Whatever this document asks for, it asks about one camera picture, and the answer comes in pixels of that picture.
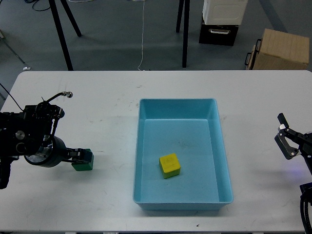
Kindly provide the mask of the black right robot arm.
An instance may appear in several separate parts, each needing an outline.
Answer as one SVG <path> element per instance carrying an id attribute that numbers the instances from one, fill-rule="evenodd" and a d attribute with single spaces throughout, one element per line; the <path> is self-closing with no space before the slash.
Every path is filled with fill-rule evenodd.
<path id="1" fill-rule="evenodd" d="M 312 170 L 312 134 L 311 132 L 302 134 L 289 127 L 283 113 L 278 114 L 277 119 L 280 123 L 278 134 L 274 137 L 279 149 L 287 160 L 301 155 L 308 169 Z M 312 184 L 300 185 L 300 216 L 305 233 L 312 232 L 309 207 L 312 206 Z"/>

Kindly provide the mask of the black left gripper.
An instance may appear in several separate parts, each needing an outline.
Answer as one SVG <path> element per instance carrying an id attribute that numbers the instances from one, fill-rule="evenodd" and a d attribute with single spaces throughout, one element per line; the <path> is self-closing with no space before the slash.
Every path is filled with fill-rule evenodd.
<path id="1" fill-rule="evenodd" d="M 25 155 L 24 159 L 31 165 L 51 168 L 63 160 L 71 163 L 91 163 L 92 151 L 82 148 L 66 148 L 63 140 L 55 136 L 47 146 L 41 146 L 35 154 Z"/>

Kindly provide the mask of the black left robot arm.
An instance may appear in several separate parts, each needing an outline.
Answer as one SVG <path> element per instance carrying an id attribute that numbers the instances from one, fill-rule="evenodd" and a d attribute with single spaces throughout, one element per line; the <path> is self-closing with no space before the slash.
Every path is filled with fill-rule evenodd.
<path id="1" fill-rule="evenodd" d="M 26 105 L 20 113 L 0 114 L 0 187 L 9 183 L 11 163 L 23 156 L 31 165 L 52 168 L 69 162 L 76 171 L 90 171 L 94 155 L 90 149 L 72 149 L 55 132 L 65 112 L 50 101 L 59 96 L 71 98 L 72 92 L 60 92 L 37 105 Z"/>

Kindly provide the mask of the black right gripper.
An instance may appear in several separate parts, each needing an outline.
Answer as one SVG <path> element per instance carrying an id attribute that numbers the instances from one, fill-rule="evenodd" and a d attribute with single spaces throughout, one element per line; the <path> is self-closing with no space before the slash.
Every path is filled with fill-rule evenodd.
<path id="1" fill-rule="evenodd" d="M 312 133 L 297 133 L 295 135 L 294 131 L 289 128 L 289 124 L 283 113 L 278 114 L 277 119 L 280 126 L 278 128 L 278 134 L 274 139 L 284 157 L 290 160 L 300 152 L 310 173 L 312 173 Z M 294 140 L 295 136 L 297 136 L 296 143 L 299 145 L 299 148 L 291 146 L 287 141 L 287 139 Z"/>

